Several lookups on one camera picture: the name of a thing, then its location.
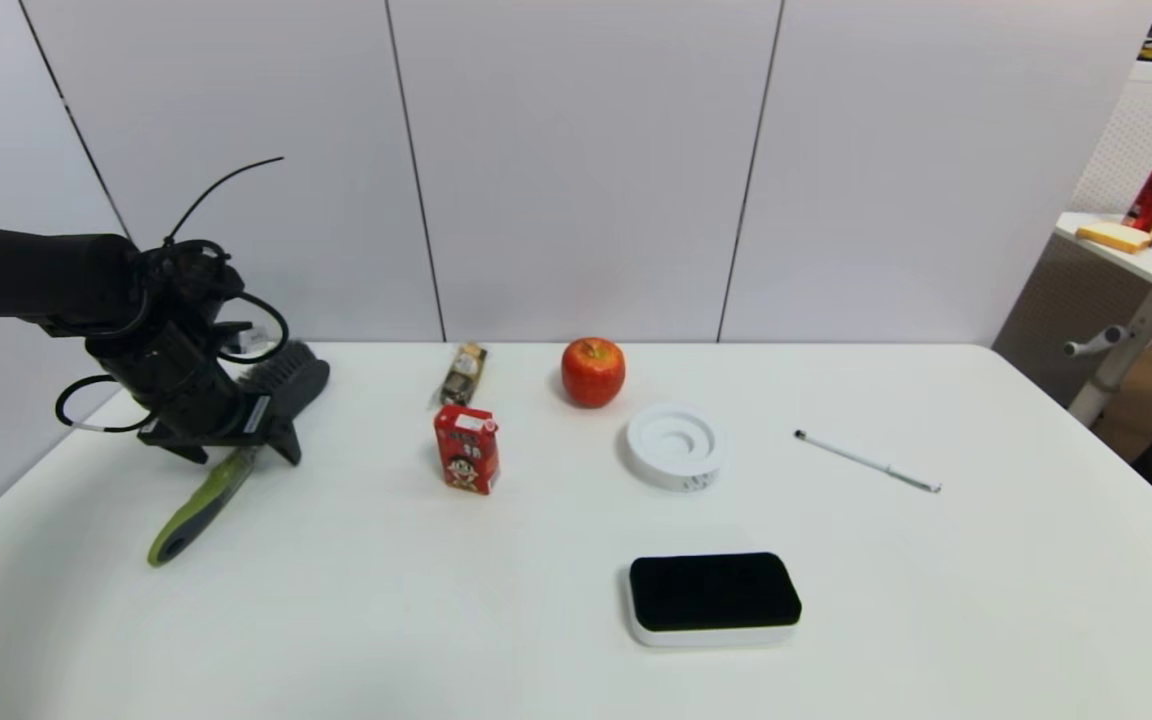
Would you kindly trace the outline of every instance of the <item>white base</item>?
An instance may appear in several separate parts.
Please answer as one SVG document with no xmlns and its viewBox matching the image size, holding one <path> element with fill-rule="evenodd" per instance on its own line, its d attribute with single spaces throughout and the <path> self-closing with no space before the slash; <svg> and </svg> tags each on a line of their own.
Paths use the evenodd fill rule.
<svg viewBox="0 0 1152 720">
<path fill-rule="evenodd" d="M 715 630 L 675 630 L 653 632 L 639 623 L 634 612 L 634 589 L 630 574 L 622 578 L 626 585 L 626 615 L 634 638 L 649 647 L 756 647 L 778 644 L 790 637 L 794 626 L 759 626 L 759 628 L 726 628 Z"/>
</svg>

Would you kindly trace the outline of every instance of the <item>white tape roll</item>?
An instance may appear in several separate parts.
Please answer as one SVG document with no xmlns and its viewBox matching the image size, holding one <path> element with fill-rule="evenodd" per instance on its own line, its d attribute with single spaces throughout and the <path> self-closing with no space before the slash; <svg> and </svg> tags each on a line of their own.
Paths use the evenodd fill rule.
<svg viewBox="0 0 1152 720">
<path fill-rule="evenodd" d="M 703 415 L 683 406 L 652 406 L 626 430 L 635 471 L 673 492 L 712 486 L 723 461 L 723 441 Z"/>
</svg>

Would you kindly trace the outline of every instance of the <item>pegboard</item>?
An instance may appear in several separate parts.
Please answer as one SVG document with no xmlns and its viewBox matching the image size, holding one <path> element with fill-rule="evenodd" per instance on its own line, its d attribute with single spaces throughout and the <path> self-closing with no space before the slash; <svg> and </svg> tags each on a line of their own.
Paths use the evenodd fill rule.
<svg viewBox="0 0 1152 720">
<path fill-rule="evenodd" d="M 1126 83 L 1069 210 L 1123 213 L 1152 170 L 1152 81 Z"/>
</svg>

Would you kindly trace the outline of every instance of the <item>pen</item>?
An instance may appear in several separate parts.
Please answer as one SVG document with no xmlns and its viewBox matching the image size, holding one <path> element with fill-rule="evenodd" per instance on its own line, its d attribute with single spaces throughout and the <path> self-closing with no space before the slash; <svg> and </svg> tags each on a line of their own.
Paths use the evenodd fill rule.
<svg viewBox="0 0 1152 720">
<path fill-rule="evenodd" d="M 892 465 L 879 465 L 878 462 L 874 462 L 873 460 L 864 460 L 864 457 L 859 455 L 855 455 L 851 454 L 850 452 L 842 450 L 841 447 L 835 447 L 832 445 L 820 442 L 818 441 L 818 439 L 809 438 L 808 434 L 803 432 L 803 430 L 794 430 L 794 437 L 801 439 L 801 441 L 808 445 L 813 445 L 819 447 L 820 450 L 832 452 L 832 454 L 840 455 L 842 457 L 846 457 L 847 460 L 854 462 L 861 462 L 861 464 L 864 465 L 865 468 L 873 468 L 874 470 L 878 470 L 879 473 L 890 475 L 890 477 L 896 478 L 897 480 L 904 483 L 909 483 L 911 484 L 911 486 L 915 486 L 916 488 L 924 488 L 927 492 L 941 492 L 941 483 L 929 484 L 924 483 L 923 480 L 916 480 L 915 478 L 909 477 L 909 475 L 897 473 L 896 470 L 892 469 Z"/>
</svg>

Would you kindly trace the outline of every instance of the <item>red apple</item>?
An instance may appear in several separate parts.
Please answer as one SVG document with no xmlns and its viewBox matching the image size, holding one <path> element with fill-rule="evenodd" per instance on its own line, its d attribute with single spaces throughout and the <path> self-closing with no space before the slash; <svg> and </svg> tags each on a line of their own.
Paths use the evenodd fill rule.
<svg viewBox="0 0 1152 720">
<path fill-rule="evenodd" d="M 626 355 L 602 338 L 581 338 L 563 350 L 563 387 L 577 406 L 607 406 L 626 384 Z"/>
</svg>

